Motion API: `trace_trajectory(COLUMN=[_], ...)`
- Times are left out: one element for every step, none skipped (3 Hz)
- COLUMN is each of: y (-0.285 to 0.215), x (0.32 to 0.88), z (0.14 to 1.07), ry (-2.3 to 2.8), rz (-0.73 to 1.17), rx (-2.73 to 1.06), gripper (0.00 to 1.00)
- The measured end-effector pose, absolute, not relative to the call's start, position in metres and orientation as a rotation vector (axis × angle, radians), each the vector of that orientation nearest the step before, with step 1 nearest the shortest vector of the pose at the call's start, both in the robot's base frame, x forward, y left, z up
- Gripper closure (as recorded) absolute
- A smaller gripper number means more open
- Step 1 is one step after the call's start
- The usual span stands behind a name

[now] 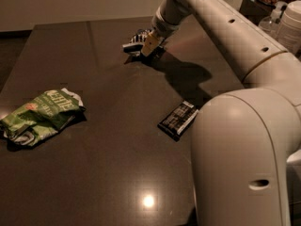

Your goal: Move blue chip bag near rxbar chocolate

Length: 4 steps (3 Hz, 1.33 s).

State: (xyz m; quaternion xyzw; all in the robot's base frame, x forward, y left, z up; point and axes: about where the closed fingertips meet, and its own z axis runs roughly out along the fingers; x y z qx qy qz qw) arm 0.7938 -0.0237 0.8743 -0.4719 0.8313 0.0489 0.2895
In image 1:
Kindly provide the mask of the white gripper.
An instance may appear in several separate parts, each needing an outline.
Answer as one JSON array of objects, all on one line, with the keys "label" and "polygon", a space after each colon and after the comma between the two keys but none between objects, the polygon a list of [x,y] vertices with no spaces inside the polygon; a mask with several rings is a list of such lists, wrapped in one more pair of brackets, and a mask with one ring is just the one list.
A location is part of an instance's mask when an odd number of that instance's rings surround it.
[{"label": "white gripper", "polygon": [[176,8],[159,7],[151,20],[152,30],[146,37],[141,54],[148,57],[163,40],[170,37],[180,26],[180,13]]}]

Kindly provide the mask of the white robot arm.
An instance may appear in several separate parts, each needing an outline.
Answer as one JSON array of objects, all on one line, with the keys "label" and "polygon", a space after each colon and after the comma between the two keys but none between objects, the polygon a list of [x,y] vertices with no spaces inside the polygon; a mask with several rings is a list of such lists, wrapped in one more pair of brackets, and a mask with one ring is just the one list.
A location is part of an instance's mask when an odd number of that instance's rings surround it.
[{"label": "white robot arm", "polygon": [[243,88],[218,95],[192,127],[199,226],[291,226],[288,157],[301,145],[301,63],[223,0],[164,0],[148,56],[194,15]]}]

